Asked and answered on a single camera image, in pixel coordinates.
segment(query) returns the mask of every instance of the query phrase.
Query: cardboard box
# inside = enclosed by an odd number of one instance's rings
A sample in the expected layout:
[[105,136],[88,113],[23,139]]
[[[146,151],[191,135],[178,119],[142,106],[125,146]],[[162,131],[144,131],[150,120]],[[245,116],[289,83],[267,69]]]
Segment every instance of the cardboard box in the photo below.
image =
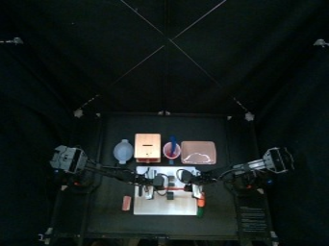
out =
[[137,162],[161,162],[161,134],[136,134]]

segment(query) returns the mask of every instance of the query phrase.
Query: dark background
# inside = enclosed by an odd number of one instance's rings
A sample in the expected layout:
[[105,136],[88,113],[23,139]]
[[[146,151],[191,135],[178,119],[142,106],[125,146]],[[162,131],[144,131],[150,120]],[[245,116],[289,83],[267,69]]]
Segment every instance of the dark background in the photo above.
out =
[[260,151],[296,159],[271,190],[280,239],[328,245],[328,12],[327,0],[2,3],[0,40],[25,42],[0,43],[3,244],[50,225],[53,149],[96,98],[92,116],[251,111]]

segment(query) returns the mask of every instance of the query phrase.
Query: table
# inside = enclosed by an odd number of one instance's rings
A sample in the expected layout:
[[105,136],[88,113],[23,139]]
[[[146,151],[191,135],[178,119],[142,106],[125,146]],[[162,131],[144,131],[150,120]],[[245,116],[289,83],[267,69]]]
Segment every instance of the table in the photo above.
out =
[[[260,158],[253,123],[245,120],[244,115],[110,113],[102,115],[98,124],[94,120],[80,122],[71,146],[81,145],[90,158],[104,165],[117,166],[114,148],[122,139],[134,143],[137,133],[160,133],[162,146],[170,135],[176,135],[178,143],[188,140],[213,141],[216,165],[199,165],[201,171]],[[140,165],[133,159],[125,167],[137,169]],[[169,166],[168,160],[162,158],[157,166]],[[98,175],[96,183],[97,188],[86,195],[59,194],[62,205],[57,206],[51,223],[58,237],[80,236],[81,245],[86,237],[189,240],[239,240],[244,237],[237,232],[237,199],[223,183],[205,186],[208,204],[203,218],[186,215],[134,215],[134,208],[130,211],[122,211],[121,208],[124,196],[136,196],[136,187]]]

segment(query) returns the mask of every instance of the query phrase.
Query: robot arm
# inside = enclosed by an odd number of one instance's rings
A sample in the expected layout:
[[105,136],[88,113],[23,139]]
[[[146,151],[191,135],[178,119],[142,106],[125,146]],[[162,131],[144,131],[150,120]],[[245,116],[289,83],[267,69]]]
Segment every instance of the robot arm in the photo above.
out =
[[70,148],[65,145],[58,146],[50,164],[54,169],[62,169],[70,174],[80,174],[86,170],[110,178],[116,178],[132,185],[153,184],[152,179],[128,168],[98,167],[96,162],[88,158],[86,153],[81,148]]
[[201,172],[195,176],[189,171],[181,172],[181,181],[188,185],[208,185],[223,180],[227,175],[240,177],[245,174],[271,171],[273,173],[284,173],[288,169],[295,169],[293,157],[287,148],[272,148],[264,155],[261,160],[255,160],[244,164],[233,165],[231,168],[223,167],[208,172]]

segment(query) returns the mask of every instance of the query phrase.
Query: red object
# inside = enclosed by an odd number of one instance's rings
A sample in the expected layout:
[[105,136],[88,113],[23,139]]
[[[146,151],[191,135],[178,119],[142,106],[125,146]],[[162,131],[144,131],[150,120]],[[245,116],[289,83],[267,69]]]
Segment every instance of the red object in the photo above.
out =
[[130,210],[130,203],[132,203],[132,197],[124,196],[124,203],[122,203],[122,210],[129,211]]
[[204,207],[207,205],[205,192],[201,193],[201,198],[199,198],[199,207]]

